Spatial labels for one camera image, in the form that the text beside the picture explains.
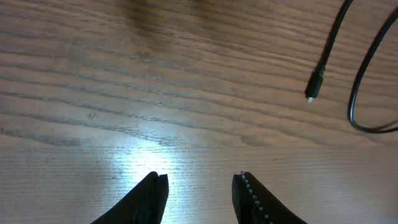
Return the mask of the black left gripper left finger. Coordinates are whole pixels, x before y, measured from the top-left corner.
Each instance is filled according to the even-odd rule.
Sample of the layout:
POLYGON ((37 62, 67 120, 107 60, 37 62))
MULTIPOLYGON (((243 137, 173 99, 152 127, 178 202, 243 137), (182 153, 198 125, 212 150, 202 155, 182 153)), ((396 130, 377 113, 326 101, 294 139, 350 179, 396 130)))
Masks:
POLYGON ((168 196, 168 176, 150 172, 92 224, 160 224, 168 196))

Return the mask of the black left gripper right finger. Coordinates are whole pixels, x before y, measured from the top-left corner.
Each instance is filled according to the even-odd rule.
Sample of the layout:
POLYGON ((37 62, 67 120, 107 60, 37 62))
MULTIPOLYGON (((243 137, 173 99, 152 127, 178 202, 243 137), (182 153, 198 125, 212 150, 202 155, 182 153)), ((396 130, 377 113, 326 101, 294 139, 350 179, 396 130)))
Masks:
POLYGON ((307 224, 250 172, 233 175, 232 201, 239 224, 307 224))

